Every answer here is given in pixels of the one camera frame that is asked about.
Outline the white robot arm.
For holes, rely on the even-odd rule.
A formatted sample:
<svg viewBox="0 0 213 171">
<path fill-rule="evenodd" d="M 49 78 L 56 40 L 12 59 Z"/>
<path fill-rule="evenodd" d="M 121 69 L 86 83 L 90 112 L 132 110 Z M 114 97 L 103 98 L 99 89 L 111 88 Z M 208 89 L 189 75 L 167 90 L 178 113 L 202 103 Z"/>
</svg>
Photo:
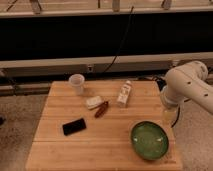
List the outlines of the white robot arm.
<svg viewBox="0 0 213 171">
<path fill-rule="evenodd" d="M 191 99 L 213 115 L 213 86 L 205 82 L 207 77 L 208 68 L 200 61 L 188 62 L 166 73 L 166 85 L 160 92 L 164 106 L 164 124 L 172 125 L 172 120 L 185 98 Z"/>
</svg>

